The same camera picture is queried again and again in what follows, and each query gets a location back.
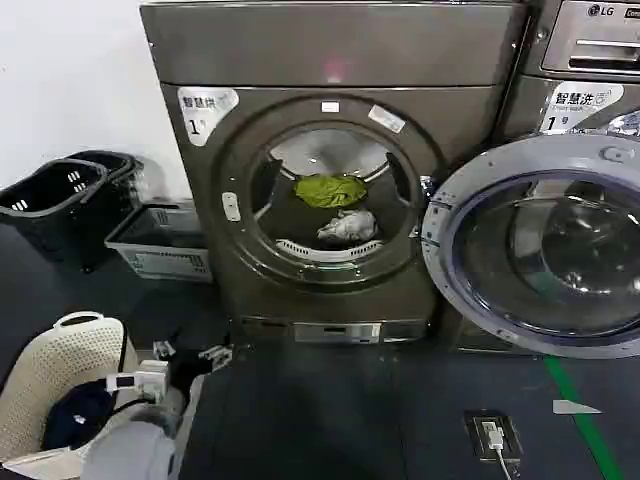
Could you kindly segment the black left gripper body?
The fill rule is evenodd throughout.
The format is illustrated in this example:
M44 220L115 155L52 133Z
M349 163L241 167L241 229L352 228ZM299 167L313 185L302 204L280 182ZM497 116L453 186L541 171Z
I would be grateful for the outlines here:
M169 359L170 385L189 396L194 380L212 371L213 362L196 350L177 350Z

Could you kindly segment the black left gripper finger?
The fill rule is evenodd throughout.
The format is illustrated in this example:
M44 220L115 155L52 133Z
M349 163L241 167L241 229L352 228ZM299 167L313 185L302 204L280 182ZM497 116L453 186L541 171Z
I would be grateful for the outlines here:
M175 330L167 339L154 340L152 342L152 354L154 356L174 356L176 354L175 344L179 338L181 330Z
M227 333L220 344L216 344L198 354L206 371L218 371L225 368L232 360L234 345L230 333Z

